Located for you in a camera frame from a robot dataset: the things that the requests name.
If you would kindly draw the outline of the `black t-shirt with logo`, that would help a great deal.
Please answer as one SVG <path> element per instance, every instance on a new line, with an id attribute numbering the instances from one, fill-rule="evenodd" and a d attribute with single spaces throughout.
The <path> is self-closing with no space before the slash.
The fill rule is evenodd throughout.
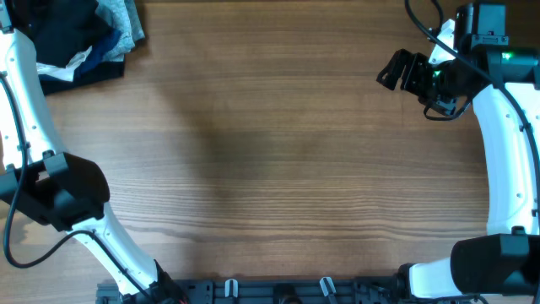
<path id="1" fill-rule="evenodd" d="M 64 68 L 112 32 L 96 13 L 96 0 L 13 0 L 7 5 L 14 27 L 32 40 L 39 63 Z"/>

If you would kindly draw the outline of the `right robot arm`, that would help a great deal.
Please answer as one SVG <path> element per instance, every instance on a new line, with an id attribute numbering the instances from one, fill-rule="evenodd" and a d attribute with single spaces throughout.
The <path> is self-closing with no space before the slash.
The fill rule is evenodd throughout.
<path id="1" fill-rule="evenodd" d="M 481 129 L 489 179 L 485 236 L 457 242 L 448 258 L 403 265 L 394 300 L 539 296 L 539 55 L 533 49 L 479 46 L 438 64 L 401 49 L 378 75 L 441 119 L 466 98 Z"/>

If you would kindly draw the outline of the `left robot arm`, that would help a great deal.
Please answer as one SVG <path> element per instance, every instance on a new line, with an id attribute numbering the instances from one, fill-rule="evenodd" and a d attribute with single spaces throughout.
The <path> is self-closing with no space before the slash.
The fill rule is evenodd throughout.
<path id="1" fill-rule="evenodd" d="M 91 160 L 68 152 L 51 120 L 37 64 L 66 65 L 112 28 L 95 1 L 4 1 L 1 4 L 1 199 L 9 206 L 4 256 L 13 217 L 50 225 L 76 239 L 108 270 L 123 303 L 185 303 L 182 288 L 127 234 L 110 206 L 110 189 Z"/>

